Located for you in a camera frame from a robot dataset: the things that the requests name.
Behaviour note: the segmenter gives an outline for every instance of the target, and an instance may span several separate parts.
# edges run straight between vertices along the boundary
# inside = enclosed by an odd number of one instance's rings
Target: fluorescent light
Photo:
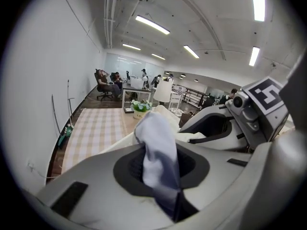
[[[199,56],[196,55],[195,52],[194,52],[192,49],[190,49],[190,47],[189,47],[188,45],[184,45],[183,47],[184,47],[187,51],[189,51],[195,58],[199,58]]]
[[[137,48],[137,47],[134,47],[134,46],[131,46],[131,45],[128,45],[128,44],[123,44],[123,46],[129,47],[129,48],[134,48],[134,49],[137,49],[137,50],[141,50],[140,48]]]
[[[253,52],[251,53],[250,62],[249,62],[250,66],[253,67],[255,65],[259,51],[260,51],[260,48],[253,47]]]
[[[253,0],[255,21],[264,21],[265,0]]]
[[[152,54],[152,56],[156,56],[156,57],[158,57],[158,58],[160,58],[160,59],[164,59],[163,57],[158,56],[158,55],[155,55],[155,54]]]
[[[143,23],[145,23],[146,25],[149,25],[149,26],[151,26],[151,27],[153,27],[153,28],[159,30],[160,32],[162,32],[162,33],[164,33],[164,34],[166,34],[166,35],[170,33],[169,30],[163,28],[162,26],[160,26],[160,25],[158,25],[158,24],[156,24],[156,23],[154,23],[154,22],[152,22],[152,21],[150,21],[150,20],[145,19],[144,17],[141,17],[141,16],[138,15],[135,19],[136,19],[137,21],[143,22]]]

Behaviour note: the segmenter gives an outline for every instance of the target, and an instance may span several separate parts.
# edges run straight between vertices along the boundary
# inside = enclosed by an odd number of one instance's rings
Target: checkered rug
[[[122,108],[83,109],[68,141],[62,173],[128,135]]]

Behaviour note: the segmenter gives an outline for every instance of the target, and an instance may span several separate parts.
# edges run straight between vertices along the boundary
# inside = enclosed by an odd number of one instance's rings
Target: dark floor
[[[79,108],[75,111],[73,117],[72,117],[72,123],[75,124],[84,108],[121,108],[121,101],[116,100],[110,100],[109,98],[104,98],[102,101],[101,97],[99,97],[99,100],[97,101],[97,96],[101,93],[97,91],[96,88],[94,88],[89,95],[85,98],[84,102],[81,104]],[[139,101],[142,99],[147,99],[146,94],[140,94],[139,95]],[[153,101],[153,106],[157,106],[159,103],[158,101]],[[179,105],[179,109],[190,112],[190,111],[197,111],[198,109],[186,102],[182,102]],[[68,144],[69,138],[66,138],[61,146],[61,148],[58,148],[56,146],[54,148],[53,156],[50,160],[49,169],[48,169],[48,177],[56,177],[61,175],[62,171],[62,164],[64,159],[65,150]]]

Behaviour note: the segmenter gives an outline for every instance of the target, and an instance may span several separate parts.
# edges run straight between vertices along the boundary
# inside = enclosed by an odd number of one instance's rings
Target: potted plant
[[[134,109],[134,114],[133,117],[136,119],[141,119],[144,117],[144,115],[151,110],[152,108],[152,103],[149,102],[148,100],[143,100],[141,102],[132,100],[131,101],[131,106]]]

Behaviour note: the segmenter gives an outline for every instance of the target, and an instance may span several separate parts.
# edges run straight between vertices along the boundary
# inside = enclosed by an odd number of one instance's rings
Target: white lamp
[[[154,99],[159,102],[167,103],[171,99],[172,81],[160,81],[157,90],[154,93]]]

